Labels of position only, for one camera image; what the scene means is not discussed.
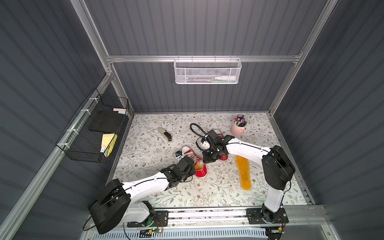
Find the red sneaker one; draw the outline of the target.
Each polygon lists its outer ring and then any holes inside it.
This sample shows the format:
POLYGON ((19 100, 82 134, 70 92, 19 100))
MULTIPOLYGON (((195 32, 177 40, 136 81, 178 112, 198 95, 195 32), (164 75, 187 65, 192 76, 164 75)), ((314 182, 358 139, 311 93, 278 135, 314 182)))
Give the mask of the red sneaker one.
POLYGON ((222 156, 220 157, 220 160, 221 160, 222 162, 227 161, 227 159, 228 159, 228 155, 222 155, 222 156))
POLYGON ((191 158, 195 162, 195 171, 197 178, 204 178, 207 175, 207 166, 204 161, 188 146, 181 149, 182 155, 191 158))

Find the yellow insole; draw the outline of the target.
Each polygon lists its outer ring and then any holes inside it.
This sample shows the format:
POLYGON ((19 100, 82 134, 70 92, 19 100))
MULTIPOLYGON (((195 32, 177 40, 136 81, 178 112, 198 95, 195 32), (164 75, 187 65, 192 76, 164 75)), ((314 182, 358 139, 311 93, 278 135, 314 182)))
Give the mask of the yellow insole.
POLYGON ((249 161, 241 156, 236 156, 236 164, 240 174, 241 187, 249 191, 252 188, 249 161))
POLYGON ((204 169, 204 162, 203 161, 198 161, 195 163, 195 170, 200 171, 204 169))

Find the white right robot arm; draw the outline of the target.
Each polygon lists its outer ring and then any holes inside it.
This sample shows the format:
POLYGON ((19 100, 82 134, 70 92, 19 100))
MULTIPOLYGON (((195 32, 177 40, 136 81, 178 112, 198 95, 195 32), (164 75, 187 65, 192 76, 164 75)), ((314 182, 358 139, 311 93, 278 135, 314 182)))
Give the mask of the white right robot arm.
POLYGON ((223 156, 236 155, 261 165, 268 184, 267 197, 262 205, 263 211, 275 214, 282 208, 287 183, 296 172, 282 147, 256 146, 231 135, 221 137, 213 130, 201 136, 196 145, 202 151, 206 164, 213 163, 223 156))

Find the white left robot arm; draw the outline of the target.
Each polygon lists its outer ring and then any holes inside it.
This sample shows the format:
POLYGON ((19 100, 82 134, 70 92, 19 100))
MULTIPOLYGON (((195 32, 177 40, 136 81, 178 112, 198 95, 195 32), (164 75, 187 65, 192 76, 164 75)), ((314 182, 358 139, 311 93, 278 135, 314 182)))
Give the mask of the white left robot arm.
POLYGON ((125 183, 111 180, 88 206, 98 233, 105 234, 121 223, 147 226, 155 218, 156 211, 144 198, 175 188, 195 174, 195 162, 183 157, 177 164, 142 180, 125 183))

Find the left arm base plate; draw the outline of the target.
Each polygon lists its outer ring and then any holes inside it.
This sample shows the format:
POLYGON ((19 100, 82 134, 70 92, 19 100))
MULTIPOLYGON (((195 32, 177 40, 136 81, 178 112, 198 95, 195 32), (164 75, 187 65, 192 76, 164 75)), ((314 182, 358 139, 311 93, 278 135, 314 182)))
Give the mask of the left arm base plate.
POLYGON ((129 222, 126 224, 128 228, 157 228, 167 227, 169 219, 169 211, 155 211, 151 213, 142 223, 129 222))

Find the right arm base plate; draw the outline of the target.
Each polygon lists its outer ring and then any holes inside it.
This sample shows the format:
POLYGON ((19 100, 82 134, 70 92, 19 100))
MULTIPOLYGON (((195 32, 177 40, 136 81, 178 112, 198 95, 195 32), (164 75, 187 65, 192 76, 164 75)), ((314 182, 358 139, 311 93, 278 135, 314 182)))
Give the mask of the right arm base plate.
POLYGON ((265 206, 261 208, 248 208, 246 209, 246 217, 248 218, 249 224, 281 224, 285 226, 289 223, 284 208, 279 208, 275 213, 265 206))

